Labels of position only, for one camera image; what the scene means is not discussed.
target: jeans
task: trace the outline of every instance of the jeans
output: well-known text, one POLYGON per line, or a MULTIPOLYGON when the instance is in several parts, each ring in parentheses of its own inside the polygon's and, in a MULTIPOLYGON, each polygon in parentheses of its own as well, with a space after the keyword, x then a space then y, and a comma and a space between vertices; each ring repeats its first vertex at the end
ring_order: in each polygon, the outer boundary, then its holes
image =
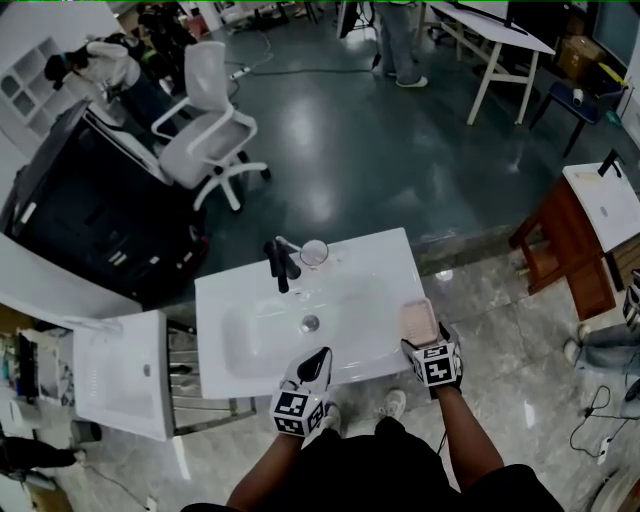
POLYGON ((400 84, 416 83, 421 75, 411 55, 413 37, 407 7, 376 2, 375 9, 382 25, 382 72, 396 73, 400 84))
POLYGON ((618 375, 628 369, 630 375, 640 376, 640 332, 632 332, 620 324, 589 333, 576 368, 618 375))

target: forearm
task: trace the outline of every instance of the forearm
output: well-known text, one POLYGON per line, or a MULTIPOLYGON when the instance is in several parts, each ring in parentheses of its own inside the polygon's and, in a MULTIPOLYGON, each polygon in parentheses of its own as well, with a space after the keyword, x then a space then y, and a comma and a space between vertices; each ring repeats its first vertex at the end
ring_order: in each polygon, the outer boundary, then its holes
POLYGON ((447 430, 451 466, 460 490, 465 491, 483 476, 504 467, 504 462, 458 390, 444 386, 436 393, 447 430))
POLYGON ((231 493, 227 506, 241 512, 255 510, 286 479, 304 439, 280 434, 267 452, 231 493))

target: box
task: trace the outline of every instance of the box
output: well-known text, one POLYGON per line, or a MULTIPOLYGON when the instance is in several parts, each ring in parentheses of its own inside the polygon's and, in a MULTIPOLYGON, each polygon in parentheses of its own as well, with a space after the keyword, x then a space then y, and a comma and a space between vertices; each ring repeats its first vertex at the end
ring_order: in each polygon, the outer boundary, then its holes
POLYGON ((579 81, 594 62, 604 59, 605 51, 585 36, 571 36, 562 42, 558 66, 569 78, 579 81))

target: floor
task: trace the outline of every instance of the floor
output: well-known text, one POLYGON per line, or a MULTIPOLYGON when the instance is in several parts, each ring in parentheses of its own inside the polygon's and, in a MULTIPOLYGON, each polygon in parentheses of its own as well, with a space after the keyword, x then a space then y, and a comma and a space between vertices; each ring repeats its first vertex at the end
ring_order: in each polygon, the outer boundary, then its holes
MULTIPOLYGON (((580 411, 598 385, 607 384, 613 391, 604 413, 618 413, 623 378, 572 370, 561 350, 578 323, 568 286, 561 281, 529 297, 526 279, 515 272, 521 264, 518 254, 511 253, 422 282, 439 318, 460 336, 463 395, 505 462, 530 465, 565 510, 583 510, 605 475, 638 460, 640 426, 630 422, 622 429, 602 466, 570 448, 569 436, 581 420, 580 411)), ((620 322, 620 308, 590 321, 594 329, 620 322)), ((334 389, 333 399, 348 422, 347 435, 373 432, 375 410, 394 386, 408 394, 402 418, 407 430, 437 446, 443 433, 438 404, 429 402, 410 372, 334 389)), ((268 397, 259 400, 257 416, 173 442, 104 429, 101 443, 87 445, 88 461, 105 476, 125 483, 139 499, 157 498, 162 512, 198 501, 224 503, 274 438, 267 403, 268 397)), ((64 414, 60 409, 47 411, 45 417, 64 414)), ((597 450, 619 423, 591 418, 574 443, 597 450)), ((51 419, 43 438, 64 446, 64 431, 56 431, 56 424, 60 423, 51 419)), ((446 450, 443 461, 455 486, 446 450)), ((74 510, 135 510, 130 497, 90 470, 61 469, 57 477, 74 510)))
MULTIPOLYGON (((274 54, 256 72, 369 69, 376 52, 372 30, 335 37, 333 11, 320 24, 292 20, 266 34, 274 54)), ((227 61, 265 58, 259 32, 218 33, 227 61)), ((403 226, 412 247, 428 249, 445 237, 518 225, 540 202, 565 163, 601 161, 611 147, 635 167, 640 151, 622 128, 604 121, 585 128, 566 161, 561 158, 574 118, 557 105, 527 128, 539 105, 531 101, 523 126, 519 108, 489 88, 475 126, 466 125, 480 84, 469 52, 455 61, 450 42, 428 39, 418 52, 430 83, 407 90, 379 74, 247 75, 233 97, 254 116, 259 132, 248 153, 266 161, 270 182, 245 179, 244 211, 232 214, 222 192, 206 202, 211 248, 198 275, 264 259, 262 245, 277 234, 295 242, 328 243, 403 226)), ((229 72, 238 66, 229 64, 229 72)), ((542 70, 543 95, 553 77, 542 70)), ((504 90, 504 84, 498 87, 504 90)), ((193 284, 170 302, 192 300, 193 284)))

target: shoe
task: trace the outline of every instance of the shoe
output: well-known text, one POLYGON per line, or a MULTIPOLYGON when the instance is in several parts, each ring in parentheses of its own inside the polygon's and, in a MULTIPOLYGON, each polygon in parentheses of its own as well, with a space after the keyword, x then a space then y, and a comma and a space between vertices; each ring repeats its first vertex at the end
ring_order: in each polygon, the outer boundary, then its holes
POLYGON ((580 357, 582 347, 575 340, 567 340, 562 348, 564 357, 571 366, 575 366, 580 357))
POLYGON ((87 452, 84 450, 76 450, 73 454, 76 458, 76 462, 81 466, 85 466, 87 464, 87 452))
POLYGON ((400 420, 407 407, 407 394, 401 389, 392 389, 384 397, 384 406, 380 408, 381 416, 390 416, 394 420, 400 420))
POLYGON ((591 327, 587 324, 580 324, 578 326, 578 341, 582 344, 587 339, 587 336, 591 334, 591 327))
POLYGON ((324 418, 320 420, 320 425, 318 425, 318 432, 322 432, 327 428, 335 430, 338 434, 342 435, 342 414, 335 402, 327 402, 324 418))
POLYGON ((417 82, 413 83, 413 84, 401 84, 400 82, 398 82, 396 80, 396 85, 399 87, 425 87, 427 84, 429 83, 429 80, 427 80, 424 76, 420 77, 420 80, 418 80, 417 82))

